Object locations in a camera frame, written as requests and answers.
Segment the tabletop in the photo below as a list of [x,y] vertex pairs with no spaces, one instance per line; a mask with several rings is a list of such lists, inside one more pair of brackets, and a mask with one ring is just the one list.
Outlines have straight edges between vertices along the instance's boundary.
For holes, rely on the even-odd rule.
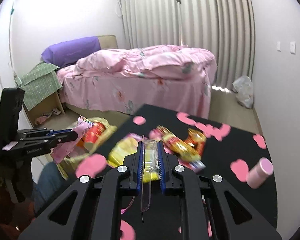
[[[146,119],[143,125],[133,122],[135,116]],[[202,124],[210,124],[221,128],[222,124],[189,116],[190,119]],[[96,153],[108,157],[111,149],[128,133],[136,133],[148,137],[149,132],[158,125],[168,128],[174,135],[184,140],[188,136],[188,128],[197,129],[187,125],[177,118],[177,112],[168,109],[143,105],[134,116],[127,120],[98,150]],[[249,169],[252,169],[265,157],[271,161],[269,151],[258,146],[253,138],[254,134],[231,127],[230,133],[218,141],[214,136],[207,139],[202,155],[202,162],[206,165],[198,174],[205,177],[221,175],[224,177],[261,215],[274,227],[277,226],[277,192],[274,175],[270,176],[258,189],[250,188],[247,183],[241,182],[230,169],[230,164],[238,159],[244,160]],[[129,223],[136,232],[136,239],[181,239],[178,232],[180,227],[179,198],[176,196],[163,196],[159,190],[159,182],[153,183],[151,206],[143,213],[144,224],[141,220],[140,198],[137,197],[133,205],[122,215],[122,220]],[[125,208],[131,198],[123,200]]]

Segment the headboard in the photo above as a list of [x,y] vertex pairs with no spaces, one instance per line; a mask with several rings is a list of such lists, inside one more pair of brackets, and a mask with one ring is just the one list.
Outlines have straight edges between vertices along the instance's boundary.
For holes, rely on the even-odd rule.
[[101,49],[117,49],[117,38],[114,35],[98,36]]

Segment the purple cloth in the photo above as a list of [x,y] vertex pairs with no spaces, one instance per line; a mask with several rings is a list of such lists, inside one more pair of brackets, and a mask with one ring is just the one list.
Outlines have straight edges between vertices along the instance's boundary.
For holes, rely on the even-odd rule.
[[101,50],[98,37],[86,37],[51,45],[41,56],[45,62],[63,68],[98,50]]

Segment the light switch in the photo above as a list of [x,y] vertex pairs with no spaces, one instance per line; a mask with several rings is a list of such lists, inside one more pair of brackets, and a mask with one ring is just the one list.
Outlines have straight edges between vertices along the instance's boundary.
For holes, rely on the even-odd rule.
[[296,53],[296,42],[295,41],[290,42],[290,53],[291,54]]

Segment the pink bedspread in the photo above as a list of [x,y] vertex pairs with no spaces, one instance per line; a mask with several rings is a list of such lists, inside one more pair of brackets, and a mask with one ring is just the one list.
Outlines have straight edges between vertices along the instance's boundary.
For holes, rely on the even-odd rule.
[[61,102],[133,114],[143,104],[207,118],[217,64],[205,49],[173,45],[100,50],[63,68]]

